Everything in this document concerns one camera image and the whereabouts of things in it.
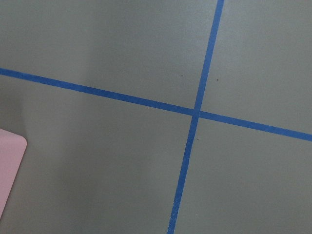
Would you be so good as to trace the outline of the pink plastic bin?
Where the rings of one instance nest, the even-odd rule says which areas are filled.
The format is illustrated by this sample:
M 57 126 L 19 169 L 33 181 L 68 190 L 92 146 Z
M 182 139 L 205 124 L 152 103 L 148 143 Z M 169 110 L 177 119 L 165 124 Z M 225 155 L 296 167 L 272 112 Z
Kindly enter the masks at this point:
M 0 216 L 3 214 L 26 147 L 27 141 L 24 137 L 0 130 Z

